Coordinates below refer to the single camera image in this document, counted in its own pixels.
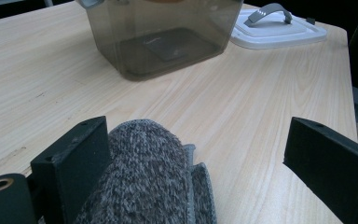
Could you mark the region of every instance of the black bracket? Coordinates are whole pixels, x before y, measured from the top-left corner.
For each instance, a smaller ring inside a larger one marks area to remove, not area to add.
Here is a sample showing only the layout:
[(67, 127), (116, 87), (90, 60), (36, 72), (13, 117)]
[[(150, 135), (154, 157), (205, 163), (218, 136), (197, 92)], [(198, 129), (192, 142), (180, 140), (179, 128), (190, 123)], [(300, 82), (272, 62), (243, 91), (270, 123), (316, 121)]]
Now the black bracket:
[(73, 223), (109, 153), (105, 117), (77, 124), (31, 161), (30, 176), (0, 176), (0, 223)]
[(344, 223), (358, 223), (358, 144), (311, 120), (292, 118), (284, 162)]

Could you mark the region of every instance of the wooden table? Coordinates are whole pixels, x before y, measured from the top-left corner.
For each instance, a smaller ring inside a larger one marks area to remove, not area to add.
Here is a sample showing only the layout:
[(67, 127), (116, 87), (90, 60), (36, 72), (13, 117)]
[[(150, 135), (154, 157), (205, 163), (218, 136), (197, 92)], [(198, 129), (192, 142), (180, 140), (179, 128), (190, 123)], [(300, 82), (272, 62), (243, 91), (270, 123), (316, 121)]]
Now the wooden table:
[(75, 2), (0, 20), (0, 175), (29, 161), (78, 122), (108, 129), (152, 119), (197, 146), (219, 223), (340, 223), (282, 164), (292, 116), (357, 141), (346, 32), (327, 40), (217, 57), (142, 82), (123, 78), (95, 47)]

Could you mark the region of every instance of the translucent plastic container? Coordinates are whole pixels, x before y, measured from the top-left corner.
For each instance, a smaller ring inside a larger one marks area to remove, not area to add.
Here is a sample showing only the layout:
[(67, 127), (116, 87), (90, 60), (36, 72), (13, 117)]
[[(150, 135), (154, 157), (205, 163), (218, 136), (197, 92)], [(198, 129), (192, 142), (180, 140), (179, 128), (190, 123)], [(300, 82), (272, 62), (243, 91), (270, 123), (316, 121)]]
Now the translucent plastic container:
[(222, 53), (242, 0), (76, 0), (101, 54), (124, 76), (144, 79)]

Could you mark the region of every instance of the table surface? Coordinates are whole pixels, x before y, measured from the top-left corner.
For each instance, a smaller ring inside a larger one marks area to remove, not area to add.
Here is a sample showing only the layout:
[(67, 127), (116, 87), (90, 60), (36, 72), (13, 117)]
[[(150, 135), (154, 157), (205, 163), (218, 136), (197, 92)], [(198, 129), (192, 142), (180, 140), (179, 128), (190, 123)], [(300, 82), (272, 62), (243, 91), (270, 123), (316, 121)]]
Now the table surface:
[(218, 223), (340, 223), (282, 164), (291, 117), (357, 141), (346, 32), (317, 23), (324, 42), (225, 52), (134, 82), (96, 49), (85, 10), (58, 5), (0, 20), (0, 175), (29, 161), (78, 122), (108, 130), (152, 119), (195, 144), (211, 175)]

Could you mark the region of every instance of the dark background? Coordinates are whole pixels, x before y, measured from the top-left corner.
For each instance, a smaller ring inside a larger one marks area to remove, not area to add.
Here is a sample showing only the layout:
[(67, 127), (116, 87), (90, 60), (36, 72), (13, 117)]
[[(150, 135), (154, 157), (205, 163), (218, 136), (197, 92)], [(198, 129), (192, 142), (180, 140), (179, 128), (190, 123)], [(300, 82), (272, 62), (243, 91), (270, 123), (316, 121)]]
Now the dark background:
[[(53, 0), (54, 5), (70, 0)], [(345, 29), (348, 33), (351, 59), (352, 85), (358, 88), (358, 0), (245, 0), (244, 3), (262, 7), (269, 3), (279, 3), (293, 15), (313, 18), (316, 21), (332, 24)], [(19, 3), (0, 6), (0, 18), (12, 16), (45, 7), (43, 0), (25, 0)]]

